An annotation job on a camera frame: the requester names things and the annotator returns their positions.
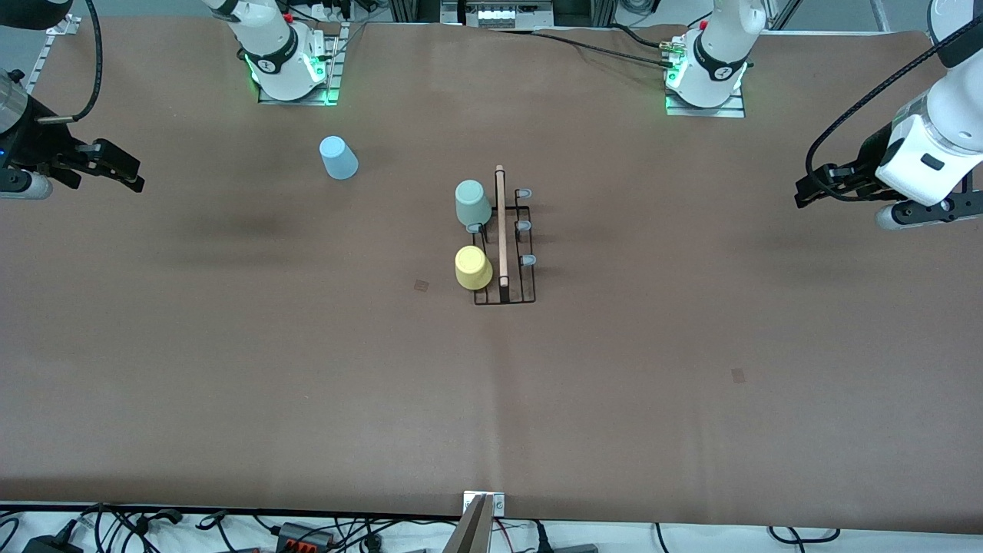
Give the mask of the black wire cup holder rack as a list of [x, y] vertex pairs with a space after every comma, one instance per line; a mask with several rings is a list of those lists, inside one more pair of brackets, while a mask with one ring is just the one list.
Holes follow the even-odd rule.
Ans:
[[469, 225], [465, 231], [471, 244], [484, 250], [494, 269], [491, 283], [483, 290], [470, 291], [476, 306], [533, 304], [537, 300], [534, 224], [527, 187], [510, 189], [503, 165], [495, 165], [494, 199], [491, 220], [485, 225]]

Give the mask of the sage green plastic cup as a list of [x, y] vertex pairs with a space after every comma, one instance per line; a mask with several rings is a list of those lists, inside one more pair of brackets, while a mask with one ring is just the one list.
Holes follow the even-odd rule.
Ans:
[[463, 180], [454, 190], [455, 212], [460, 224], [485, 225], [492, 218], [492, 204], [478, 180]]

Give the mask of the yellow plastic cup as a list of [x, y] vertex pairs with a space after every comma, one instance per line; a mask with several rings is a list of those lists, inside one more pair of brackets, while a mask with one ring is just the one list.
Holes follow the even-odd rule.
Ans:
[[454, 256], [454, 270], [457, 283], [465, 290], [483, 290], [494, 277], [494, 269], [488, 256], [480, 247], [468, 245]]

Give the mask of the light blue plastic cup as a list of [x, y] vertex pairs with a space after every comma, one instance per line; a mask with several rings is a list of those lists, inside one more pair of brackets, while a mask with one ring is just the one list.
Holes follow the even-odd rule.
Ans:
[[319, 143], [319, 154], [327, 175], [334, 180], [347, 180], [359, 169], [358, 158], [341, 137], [324, 137]]

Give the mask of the brown table cover sheet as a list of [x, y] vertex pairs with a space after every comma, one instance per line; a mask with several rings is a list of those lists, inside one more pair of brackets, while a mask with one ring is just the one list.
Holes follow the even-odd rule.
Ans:
[[[477, 28], [369, 25], [327, 108], [257, 104], [211, 18], [103, 38], [74, 135], [145, 188], [0, 200], [0, 501], [983, 532], [983, 220], [793, 200], [922, 32], [762, 36], [739, 120]], [[498, 164], [533, 304], [455, 276]]]

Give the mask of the white power strip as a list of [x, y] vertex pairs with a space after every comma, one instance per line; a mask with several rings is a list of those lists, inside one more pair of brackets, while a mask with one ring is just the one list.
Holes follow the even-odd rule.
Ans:
[[286, 10], [316, 22], [353, 22], [353, 0], [286, 0]]

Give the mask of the black power adapter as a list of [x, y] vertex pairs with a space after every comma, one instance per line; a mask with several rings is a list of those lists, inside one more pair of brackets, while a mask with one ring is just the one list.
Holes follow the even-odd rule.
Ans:
[[29, 539], [22, 553], [84, 553], [84, 550], [56, 536], [42, 535]]

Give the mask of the black orange connector box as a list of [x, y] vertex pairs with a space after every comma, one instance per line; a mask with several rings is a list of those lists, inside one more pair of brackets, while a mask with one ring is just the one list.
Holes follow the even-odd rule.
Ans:
[[284, 522], [277, 533], [275, 553], [329, 553], [334, 535], [329, 531]]

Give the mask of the perforated metal edge rail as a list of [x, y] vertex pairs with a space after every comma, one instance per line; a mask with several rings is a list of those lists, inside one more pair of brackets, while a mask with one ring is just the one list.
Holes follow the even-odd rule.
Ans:
[[35, 31], [18, 31], [15, 34], [9, 69], [20, 70], [25, 76], [20, 83], [27, 92], [34, 92], [42, 71], [51, 56], [57, 35]]

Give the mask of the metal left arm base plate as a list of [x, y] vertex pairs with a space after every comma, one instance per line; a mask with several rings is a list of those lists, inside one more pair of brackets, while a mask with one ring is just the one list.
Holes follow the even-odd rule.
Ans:
[[735, 81], [735, 87], [727, 101], [712, 108], [688, 104], [679, 97], [677, 91], [671, 91], [669, 87], [666, 87], [666, 112], [670, 116], [745, 118], [746, 110], [741, 78]]

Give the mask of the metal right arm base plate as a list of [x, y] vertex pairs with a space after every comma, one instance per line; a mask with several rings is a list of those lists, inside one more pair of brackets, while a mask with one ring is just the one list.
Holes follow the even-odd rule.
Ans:
[[308, 27], [302, 31], [301, 22], [294, 22], [292, 27], [297, 29], [299, 37], [304, 39], [304, 47], [300, 50], [300, 62], [304, 64], [308, 80], [312, 87], [302, 97], [294, 99], [277, 99], [267, 94], [260, 87], [260, 80], [251, 74], [255, 85], [257, 104], [265, 105], [296, 105], [296, 106], [334, 106], [337, 105], [341, 77], [344, 69], [344, 46], [348, 45], [350, 24], [340, 22], [329, 31]]

